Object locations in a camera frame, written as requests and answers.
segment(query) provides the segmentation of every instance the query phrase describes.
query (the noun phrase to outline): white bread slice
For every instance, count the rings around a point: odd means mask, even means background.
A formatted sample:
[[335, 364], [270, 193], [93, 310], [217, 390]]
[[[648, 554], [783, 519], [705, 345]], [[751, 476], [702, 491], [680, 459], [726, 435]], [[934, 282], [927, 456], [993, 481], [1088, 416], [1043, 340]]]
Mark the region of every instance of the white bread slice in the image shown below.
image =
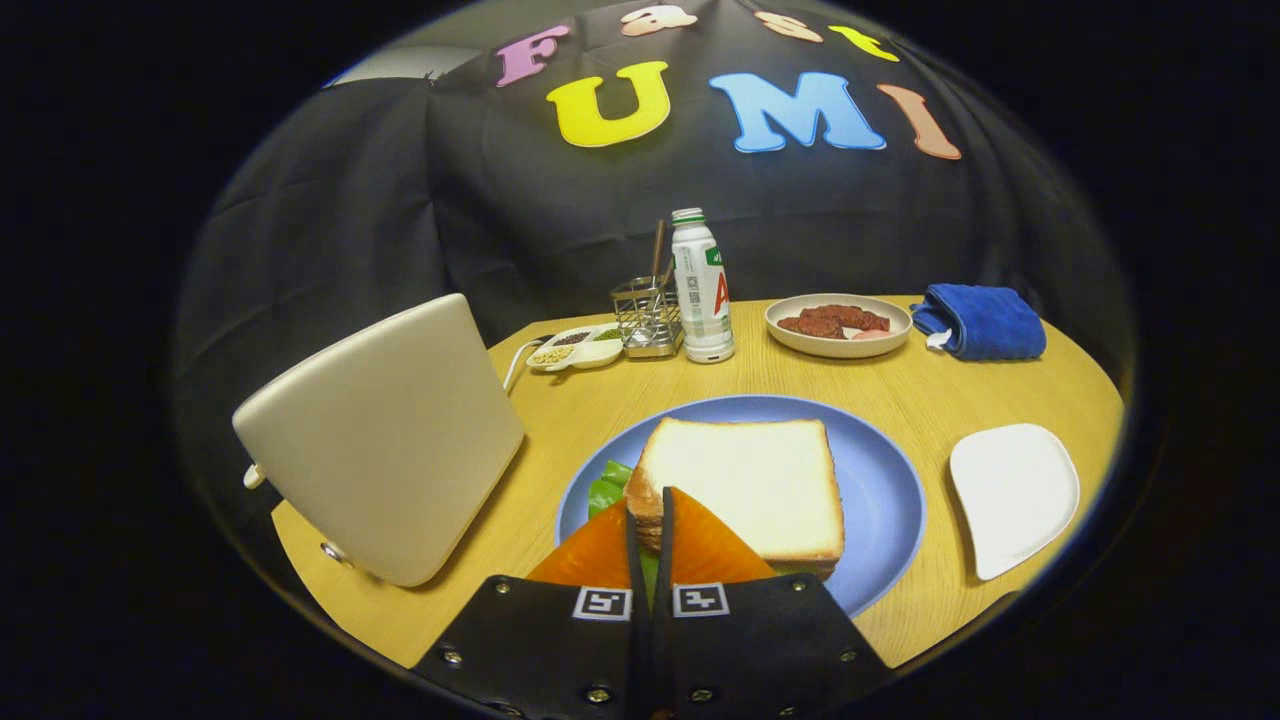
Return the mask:
[[831, 574], [845, 514], [820, 420], [690, 423], [663, 418], [623, 489], [639, 541], [659, 550], [662, 488], [707, 506], [767, 562]]

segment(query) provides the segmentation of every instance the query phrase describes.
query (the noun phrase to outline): table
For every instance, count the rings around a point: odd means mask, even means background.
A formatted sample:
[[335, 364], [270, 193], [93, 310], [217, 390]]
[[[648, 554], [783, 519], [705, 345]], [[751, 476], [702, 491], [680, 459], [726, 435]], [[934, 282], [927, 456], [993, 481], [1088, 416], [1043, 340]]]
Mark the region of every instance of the table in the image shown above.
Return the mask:
[[[919, 296], [884, 296], [906, 309]], [[698, 365], [682, 354], [627, 359], [604, 368], [540, 374], [517, 370], [511, 401], [527, 436], [506, 475], [435, 578], [416, 588], [385, 583], [325, 556], [324, 539], [282, 502], [271, 514], [303, 584], [344, 630], [411, 667], [493, 574], [524, 577], [554, 547], [556, 510], [577, 469], [632, 424], [669, 407], [726, 395], [790, 395], [863, 418], [891, 437], [924, 484], [928, 520], [919, 553], [902, 579], [854, 624], [896, 667], [972, 620], [1000, 596], [1020, 589], [1080, 527], [1102, 488], [1120, 434], [1124, 405], [1102, 369], [1046, 323], [1039, 360], [963, 363], [924, 347], [911, 332], [888, 355], [829, 360], [796, 352], [768, 336], [769, 301], [731, 306], [737, 352]], [[534, 323], [489, 350], [499, 377], [525, 342], [577, 325], [591, 315]], [[973, 547], [947, 471], [955, 443], [974, 432], [1037, 423], [1061, 438], [1080, 477], [1080, 505], [1070, 527], [1039, 553], [980, 582]]]

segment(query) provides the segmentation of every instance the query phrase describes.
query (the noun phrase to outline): blue plate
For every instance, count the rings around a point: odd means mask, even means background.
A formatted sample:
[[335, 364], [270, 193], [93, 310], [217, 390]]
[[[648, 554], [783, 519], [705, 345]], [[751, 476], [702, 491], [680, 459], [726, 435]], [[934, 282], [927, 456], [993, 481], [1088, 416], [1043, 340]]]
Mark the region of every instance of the blue plate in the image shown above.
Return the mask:
[[672, 407], [614, 437], [577, 471], [561, 500], [556, 543], [586, 523], [586, 493], [613, 460], [634, 468], [658, 420], [772, 423], [817, 418], [827, 425], [836, 482], [845, 507], [845, 555], [827, 591], [856, 616], [906, 573], [924, 537], [924, 487], [911, 462], [884, 433], [829, 405], [777, 395], [735, 395]]

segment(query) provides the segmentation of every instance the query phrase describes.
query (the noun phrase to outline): letter m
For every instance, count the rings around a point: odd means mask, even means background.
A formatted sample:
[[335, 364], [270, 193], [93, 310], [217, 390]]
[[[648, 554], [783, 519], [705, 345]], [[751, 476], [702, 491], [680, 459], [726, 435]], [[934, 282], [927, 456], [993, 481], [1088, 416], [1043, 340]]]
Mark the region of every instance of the letter m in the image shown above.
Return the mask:
[[879, 150], [884, 138], [867, 124], [854, 99], [845, 90], [849, 81], [828, 73], [801, 73], [796, 94], [787, 95], [754, 73], [717, 76], [708, 85], [728, 95], [742, 135], [733, 147], [742, 152], [782, 150], [786, 137], [773, 131], [765, 115], [801, 145], [818, 137], [818, 119], [827, 120], [822, 138], [836, 147]]

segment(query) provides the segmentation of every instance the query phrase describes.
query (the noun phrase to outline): blue towel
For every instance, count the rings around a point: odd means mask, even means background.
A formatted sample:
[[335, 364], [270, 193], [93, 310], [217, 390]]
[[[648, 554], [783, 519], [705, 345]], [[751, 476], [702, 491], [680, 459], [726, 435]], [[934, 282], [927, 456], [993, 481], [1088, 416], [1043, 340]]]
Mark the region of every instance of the blue towel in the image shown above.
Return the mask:
[[925, 334], [950, 328], [942, 347], [960, 360], [1039, 357], [1047, 343], [1039, 316], [1009, 287], [931, 284], [911, 314]]

